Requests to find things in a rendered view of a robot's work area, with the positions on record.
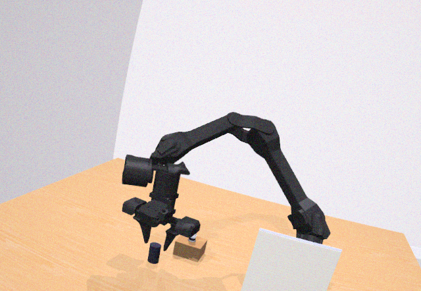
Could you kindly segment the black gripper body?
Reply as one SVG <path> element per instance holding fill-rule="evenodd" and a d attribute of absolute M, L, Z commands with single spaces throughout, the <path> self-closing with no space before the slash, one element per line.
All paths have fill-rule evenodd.
<path fill-rule="evenodd" d="M 169 199 L 172 203 L 173 207 L 173 214 L 176 213 L 176 210 L 174 209 L 174 205 L 176 202 L 176 199 L 178 198 L 179 193 L 173 193 L 173 194 L 167 194 L 163 192 L 159 192 L 153 188 L 153 191 L 150 192 L 149 197 L 151 197 L 151 201 L 153 199 L 157 201 L 163 201 L 166 202 L 167 199 Z M 139 208 L 142 207 L 147 203 L 146 201 L 143 201 L 142 199 L 139 199 L 137 197 L 133 197 L 132 199 L 129 199 L 125 201 L 122 205 L 122 212 L 127 213 L 128 215 L 133 215 L 140 219 L 139 217 Z M 182 236 L 191 238 L 193 235 L 195 235 L 197 232 L 200 231 L 201 225 L 199 220 L 185 216 L 182 219 L 172 217 L 172 220 L 168 223 L 170 224 L 170 229 L 175 231 L 177 234 L 180 234 Z"/>

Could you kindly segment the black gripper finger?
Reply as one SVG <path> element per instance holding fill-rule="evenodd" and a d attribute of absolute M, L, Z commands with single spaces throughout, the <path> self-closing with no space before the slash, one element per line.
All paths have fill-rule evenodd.
<path fill-rule="evenodd" d="M 163 247 L 163 251 L 166 251 L 169 247 L 169 245 L 172 243 L 172 241 L 175 239 L 175 237 L 179 235 L 175 231 L 171 230 L 170 228 L 166 230 L 166 238 L 165 243 Z"/>
<path fill-rule="evenodd" d="M 135 217 L 135 216 L 133 216 L 133 219 L 135 219 L 139 223 L 139 225 L 141 227 L 141 230 L 142 230 L 144 243 L 147 244 L 149 242 L 149 237 L 150 237 L 150 234 L 151 234 L 151 226 L 149 226 L 145 223 L 142 223 L 140 221 L 140 219 Z"/>

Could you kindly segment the tan wooden block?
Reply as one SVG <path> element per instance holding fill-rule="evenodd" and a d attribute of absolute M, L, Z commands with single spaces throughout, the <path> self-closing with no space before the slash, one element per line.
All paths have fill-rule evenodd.
<path fill-rule="evenodd" d="M 188 237 L 180 235 L 180 237 L 175 241 L 172 254 L 198 262 L 205 253 L 206 245 L 207 239 L 205 238 L 197 236 L 195 242 L 191 242 L 188 240 Z"/>

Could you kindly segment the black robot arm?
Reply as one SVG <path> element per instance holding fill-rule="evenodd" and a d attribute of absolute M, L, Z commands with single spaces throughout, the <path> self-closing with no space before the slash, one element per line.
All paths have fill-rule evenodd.
<path fill-rule="evenodd" d="M 231 112 L 193 130 L 167 134 L 161 138 L 150 158 L 126 155 L 122 184 L 146 188 L 152 183 L 155 171 L 153 188 L 167 194 L 176 193 L 180 174 L 190 173 L 184 162 L 174 163 L 192 149 L 227 133 L 249 144 L 268 163 L 291 206 L 287 218 L 297 231 L 296 238 L 322 244 L 331 234 L 324 212 L 304 193 L 280 148 L 280 137 L 271 120 Z M 156 228 L 159 224 L 167 225 L 173 212 L 169 199 L 166 202 L 153 199 L 139 208 L 139 217 L 142 223 Z"/>

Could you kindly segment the white marker with black tip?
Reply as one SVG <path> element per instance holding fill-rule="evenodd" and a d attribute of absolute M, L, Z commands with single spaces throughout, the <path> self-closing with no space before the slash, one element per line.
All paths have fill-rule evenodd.
<path fill-rule="evenodd" d="M 193 235 L 191 238 L 188 238 L 188 240 L 191 242 L 195 242 L 196 237 L 197 237 L 197 233 Z"/>

